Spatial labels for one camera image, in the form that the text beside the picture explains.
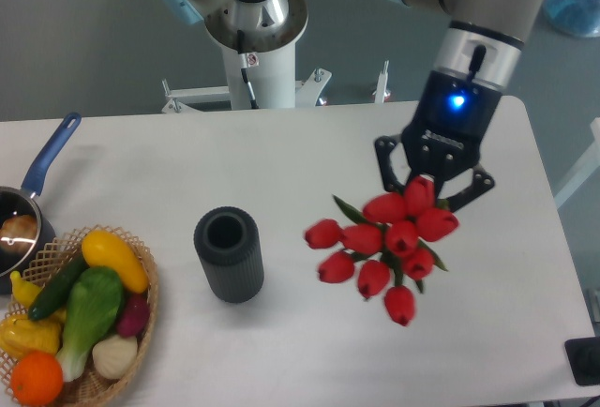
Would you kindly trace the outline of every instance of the yellow squash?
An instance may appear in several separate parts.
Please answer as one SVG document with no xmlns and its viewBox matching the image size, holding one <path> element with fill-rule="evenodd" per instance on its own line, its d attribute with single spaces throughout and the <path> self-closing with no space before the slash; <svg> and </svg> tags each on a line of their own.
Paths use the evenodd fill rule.
<svg viewBox="0 0 600 407">
<path fill-rule="evenodd" d="M 26 309 L 29 309 L 39 292 L 41 292 L 41 287 L 38 287 L 35 283 L 24 280 L 19 271 L 10 273 L 10 282 L 12 282 L 12 295 L 15 300 Z M 64 324 L 67 320 L 67 311 L 65 308 L 60 308 L 52 314 L 51 318 Z"/>
<path fill-rule="evenodd" d="M 31 321 L 25 313 L 9 316 L 0 323 L 0 348 L 17 360 L 41 351 L 56 354 L 62 327 L 54 320 Z"/>
<path fill-rule="evenodd" d="M 119 236 L 95 230 L 82 240 L 83 258 L 90 267 L 108 266 L 116 271 L 130 292 L 142 294 L 148 288 L 148 275 L 133 250 Z"/>
</svg>

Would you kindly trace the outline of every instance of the saucepan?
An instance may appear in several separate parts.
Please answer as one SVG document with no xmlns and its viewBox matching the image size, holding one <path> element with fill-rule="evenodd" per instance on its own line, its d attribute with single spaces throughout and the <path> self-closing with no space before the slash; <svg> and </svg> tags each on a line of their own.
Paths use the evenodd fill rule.
<svg viewBox="0 0 600 407">
<path fill-rule="evenodd" d="M 78 113 L 65 116 L 31 164 L 21 188 L 0 187 L 0 294 L 11 292 L 10 273 L 22 272 L 56 237 L 35 198 L 41 194 L 48 168 L 81 121 Z"/>
</svg>

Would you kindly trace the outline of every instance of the orange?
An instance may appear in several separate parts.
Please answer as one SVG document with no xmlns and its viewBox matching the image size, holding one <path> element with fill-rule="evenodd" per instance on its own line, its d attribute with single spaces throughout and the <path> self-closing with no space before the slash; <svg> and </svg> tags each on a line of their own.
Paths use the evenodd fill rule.
<svg viewBox="0 0 600 407">
<path fill-rule="evenodd" d="M 34 351 L 12 369 L 10 388 L 21 404 L 48 404 L 63 389 L 63 370 L 52 354 Z"/>
</svg>

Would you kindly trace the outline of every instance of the black cylindrical container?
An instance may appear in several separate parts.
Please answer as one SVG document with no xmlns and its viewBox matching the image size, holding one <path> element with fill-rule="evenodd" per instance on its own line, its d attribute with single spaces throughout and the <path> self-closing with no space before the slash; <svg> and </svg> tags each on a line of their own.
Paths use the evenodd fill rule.
<svg viewBox="0 0 600 407">
<path fill-rule="evenodd" d="M 194 246 L 219 299 L 245 302 L 263 286 L 259 230 L 244 210 L 225 206 L 208 212 L 196 226 Z"/>
</svg>

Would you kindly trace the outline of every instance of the black cylinder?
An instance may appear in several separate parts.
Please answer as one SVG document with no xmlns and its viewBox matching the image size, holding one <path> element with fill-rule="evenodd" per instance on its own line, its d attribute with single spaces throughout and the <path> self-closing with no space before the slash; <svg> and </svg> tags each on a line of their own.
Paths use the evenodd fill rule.
<svg viewBox="0 0 600 407">
<path fill-rule="evenodd" d="M 231 303 L 248 301 L 263 286 L 259 229 L 237 207 L 219 207 L 202 217 L 194 246 L 213 293 Z"/>
<path fill-rule="evenodd" d="M 600 376 L 600 347 L 587 346 L 577 353 L 579 369 L 590 376 Z"/>
</svg>

